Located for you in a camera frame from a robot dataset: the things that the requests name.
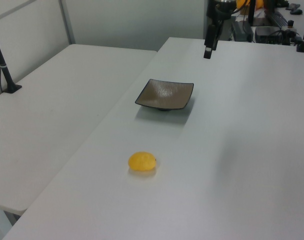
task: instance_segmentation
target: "tabletop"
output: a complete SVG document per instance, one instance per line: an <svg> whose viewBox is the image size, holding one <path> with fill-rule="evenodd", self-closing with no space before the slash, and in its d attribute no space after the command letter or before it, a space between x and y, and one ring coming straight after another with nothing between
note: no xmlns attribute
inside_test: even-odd
<svg viewBox="0 0 304 240"><path fill-rule="evenodd" d="M304 239L304 53L204 50L169 38L4 240ZM149 79L194 83L188 105L136 105Z"/></svg>
<svg viewBox="0 0 304 240"><path fill-rule="evenodd" d="M155 54L70 45L0 95L0 209L21 215Z"/></svg>

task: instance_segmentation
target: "white table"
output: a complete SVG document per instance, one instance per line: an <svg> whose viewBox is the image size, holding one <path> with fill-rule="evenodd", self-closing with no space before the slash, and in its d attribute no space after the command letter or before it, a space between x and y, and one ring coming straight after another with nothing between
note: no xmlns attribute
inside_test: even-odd
<svg viewBox="0 0 304 240"><path fill-rule="evenodd" d="M204 48L169 38L4 240L304 239L304 53ZM195 83L189 104L136 105L150 78Z"/></svg>
<svg viewBox="0 0 304 240"><path fill-rule="evenodd" d="M0 209L21 215L155 54L70 45L0 95Z"/></svg>

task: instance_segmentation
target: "yellow lemon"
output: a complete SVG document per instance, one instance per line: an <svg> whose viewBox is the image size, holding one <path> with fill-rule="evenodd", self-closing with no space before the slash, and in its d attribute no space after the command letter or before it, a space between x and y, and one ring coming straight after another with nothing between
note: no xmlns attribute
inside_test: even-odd
<svg viewBox="0 0 304 240"><path fill-rule="evenodd" d="M149 171L156 164L156 158L151 153L145 151L138 151L128 159L128 165L134 171Z"/></svg>

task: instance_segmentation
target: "square plate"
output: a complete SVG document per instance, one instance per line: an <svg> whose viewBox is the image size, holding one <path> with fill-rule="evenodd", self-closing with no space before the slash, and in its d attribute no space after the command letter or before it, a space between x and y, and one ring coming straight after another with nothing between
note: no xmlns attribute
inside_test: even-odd
<svg viewBox="0 0 304 240"><path fill-rule="evenodd" d="M163 111L183 109L189 102L194 83L150 79L135 103Z"/></svg>

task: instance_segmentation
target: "yellow object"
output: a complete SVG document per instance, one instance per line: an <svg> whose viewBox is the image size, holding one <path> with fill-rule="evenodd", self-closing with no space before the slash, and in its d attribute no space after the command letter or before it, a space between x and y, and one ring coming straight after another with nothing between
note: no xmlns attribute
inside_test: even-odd
<svg viewBox="0 0 304 240"><path fill-rule="evenodd" d="M242 5L245 3L246 0L236 0L236 8L239 9L242 7ZM250 5L250 0L247 0L246 3L247 6ZM256 9L261 9L263 8L263 0L256 0L255 1L255 8Z"/></svg>
<svg viewBox="0 0 304 240"><path fill-rule="evenodd" d="M157 161L151 153L138 151L128 159L128 165L134 171L149 171L155 168Z"/></svg>

